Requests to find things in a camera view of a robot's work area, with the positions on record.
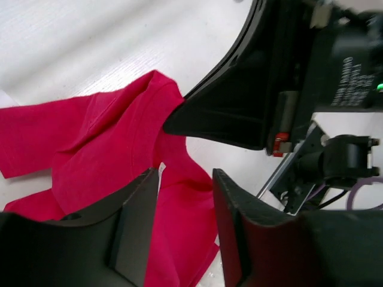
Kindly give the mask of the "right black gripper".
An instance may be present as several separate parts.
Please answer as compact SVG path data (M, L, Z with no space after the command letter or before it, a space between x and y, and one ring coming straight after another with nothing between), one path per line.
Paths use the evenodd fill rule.
M306 138L316 112L382 111L382 11L324 1L300 10L294 69L272 105L266 152L275 157Z

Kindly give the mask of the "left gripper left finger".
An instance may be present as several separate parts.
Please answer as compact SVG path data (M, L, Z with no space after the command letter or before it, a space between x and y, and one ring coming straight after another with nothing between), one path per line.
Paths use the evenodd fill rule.
M148 169L60 221L1 213L1 285L142 286L158 184Z

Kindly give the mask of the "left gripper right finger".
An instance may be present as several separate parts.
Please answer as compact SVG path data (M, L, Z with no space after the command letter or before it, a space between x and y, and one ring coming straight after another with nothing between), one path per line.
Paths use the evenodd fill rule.
M382 212L269 206L214 169L226 286L381 286Z

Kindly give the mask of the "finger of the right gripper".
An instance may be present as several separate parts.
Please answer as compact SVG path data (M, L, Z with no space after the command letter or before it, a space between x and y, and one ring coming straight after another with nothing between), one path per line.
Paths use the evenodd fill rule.
M293 83L300 1L254 1L230 50L184 98L164 131L265 148L278 94Z

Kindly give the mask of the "red t-shirt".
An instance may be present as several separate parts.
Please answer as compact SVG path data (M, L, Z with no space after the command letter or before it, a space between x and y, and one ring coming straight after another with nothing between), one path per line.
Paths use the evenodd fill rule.
M51 170L50 189L5 211L61 219L162 168L145 286L196 286L214 260L217 225L209 175L163 123L183 102L151 71L120 90L1 109L4 178Z

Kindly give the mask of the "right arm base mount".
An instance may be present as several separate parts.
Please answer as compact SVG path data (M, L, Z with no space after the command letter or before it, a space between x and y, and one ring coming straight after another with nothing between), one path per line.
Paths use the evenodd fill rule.
M381 141L370 136L328 137L312 122L306 138L288 153L259 191L272 194L283 211L295 215L302 206L330 188L349 191L364 179L377 178L373 148Z

